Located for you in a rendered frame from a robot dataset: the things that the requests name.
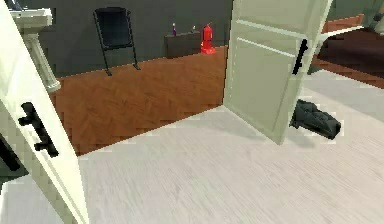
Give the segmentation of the dark brown low cabinet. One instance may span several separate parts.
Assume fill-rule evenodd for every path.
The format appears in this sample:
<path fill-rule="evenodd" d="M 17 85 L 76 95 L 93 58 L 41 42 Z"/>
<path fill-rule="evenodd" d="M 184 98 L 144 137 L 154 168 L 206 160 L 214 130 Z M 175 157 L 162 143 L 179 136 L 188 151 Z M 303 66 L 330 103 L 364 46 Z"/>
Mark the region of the dark brown low cabinet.
<path fill-rule="evenodd" d="M 199 31 L 166 35 L 164 37 L 165 57 L 183 57 L 200 52 L 201 33 Z"/>

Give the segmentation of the red fire extinguisher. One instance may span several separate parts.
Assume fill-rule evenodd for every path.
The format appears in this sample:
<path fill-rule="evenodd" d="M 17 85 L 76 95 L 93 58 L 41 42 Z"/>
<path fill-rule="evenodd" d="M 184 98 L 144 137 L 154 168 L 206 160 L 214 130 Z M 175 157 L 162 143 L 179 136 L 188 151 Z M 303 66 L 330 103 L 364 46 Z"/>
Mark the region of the red fire extinguisher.
<path fill-rule="evenodd" d="M 210 24 L 207 23 L 203 28 L 202 41 L 201 41 L 201 52 L 204 54 L 214 54 L 215 48 L 212 46 L 213 30 Z"/>

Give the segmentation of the pale green room door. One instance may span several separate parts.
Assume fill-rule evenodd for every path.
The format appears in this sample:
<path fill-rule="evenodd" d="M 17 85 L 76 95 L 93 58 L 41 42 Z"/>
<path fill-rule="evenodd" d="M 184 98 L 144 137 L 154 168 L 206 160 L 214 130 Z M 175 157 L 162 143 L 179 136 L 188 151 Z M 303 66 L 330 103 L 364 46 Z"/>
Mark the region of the pale green room door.
<path fill-rule="evenodd" d="M 223 105 L 280 145 L 333 0 L 233 0 Z M 303 39 L 308 49 L 292 74 Z"/>

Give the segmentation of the black folding chair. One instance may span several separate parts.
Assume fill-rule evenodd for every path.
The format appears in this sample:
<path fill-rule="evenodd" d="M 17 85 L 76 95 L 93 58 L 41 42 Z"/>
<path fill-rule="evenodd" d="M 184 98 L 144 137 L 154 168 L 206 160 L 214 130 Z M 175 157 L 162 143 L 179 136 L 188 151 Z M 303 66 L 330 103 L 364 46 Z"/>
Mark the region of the black folding chair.
<path fill-rule="evenodd" d="M 123 7 L 104 7 L 95 9 L 93 12 L 105 64 L 105 72 L 108 76 L 111 76 L 112 73 L 109 70 L 106 51 L 131 48 L 134 59 L 133 67 L 136 70 L 140 69 L 137 61 L 130 14 L 131 12 Z"/>

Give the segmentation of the white room door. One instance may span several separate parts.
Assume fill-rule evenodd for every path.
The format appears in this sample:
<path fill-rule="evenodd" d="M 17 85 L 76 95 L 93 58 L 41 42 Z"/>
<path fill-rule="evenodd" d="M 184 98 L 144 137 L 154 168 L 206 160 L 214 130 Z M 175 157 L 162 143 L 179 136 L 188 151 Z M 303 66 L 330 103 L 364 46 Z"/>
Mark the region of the white room door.
<path fill-rule="evenodd" d="M 31 125 L 21 126 L 21 105 L 31 102 L 59 155 L 36 151 Z M 91 224 L 74 148 L 24 44 L 7 5 L 0 3 L 0 135 L 64 224 Z"/>

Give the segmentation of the white pedestal sink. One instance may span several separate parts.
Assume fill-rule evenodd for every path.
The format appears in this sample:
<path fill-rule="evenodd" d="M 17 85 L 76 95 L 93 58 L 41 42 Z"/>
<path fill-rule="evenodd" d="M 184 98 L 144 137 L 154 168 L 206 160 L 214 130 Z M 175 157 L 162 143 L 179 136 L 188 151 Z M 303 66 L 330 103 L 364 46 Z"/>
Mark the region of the white pedestal sink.
<path fill-rule="evenodd" d="M 52 25 L 50 8 L 10 10 L 10 14 L 23 38 L 40 79 L 48 93 L 61 88 L 56 79 L 39 41 L 39 33 Z"/>

